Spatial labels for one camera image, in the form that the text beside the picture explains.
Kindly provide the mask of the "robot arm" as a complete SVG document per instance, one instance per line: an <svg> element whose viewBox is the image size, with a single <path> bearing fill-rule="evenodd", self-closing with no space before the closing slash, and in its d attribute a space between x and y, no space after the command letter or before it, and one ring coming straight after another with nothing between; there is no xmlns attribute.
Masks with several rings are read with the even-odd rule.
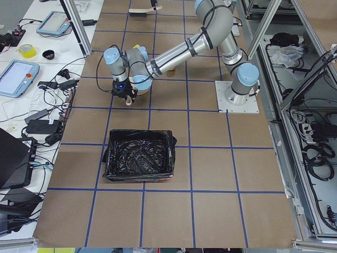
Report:
<svg viewBox="0 0 337 253"><path fill-rule="evenodd" d="M153 79L206 50L218 48L233 81L225 99L244 105L259 78L258 68L249 63L234 35L231 1L196 1L194 11L202 23L198 33L152 59L143 46L121 51L117 46L105 50L103 57L113 77L110 93L131 105L139 91L148 90Z"/></svg>

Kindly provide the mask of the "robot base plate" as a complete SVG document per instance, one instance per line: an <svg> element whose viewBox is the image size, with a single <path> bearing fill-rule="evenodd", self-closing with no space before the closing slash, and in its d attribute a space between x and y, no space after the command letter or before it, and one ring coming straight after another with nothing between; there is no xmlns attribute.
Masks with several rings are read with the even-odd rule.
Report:
<svg viewBox="0 0 337 253"><path fill-rule="evenodd" d="M232 90L232 81L215 81L219 113L258 114L259 107L252 87L247 95L238 95Z"/></svg>

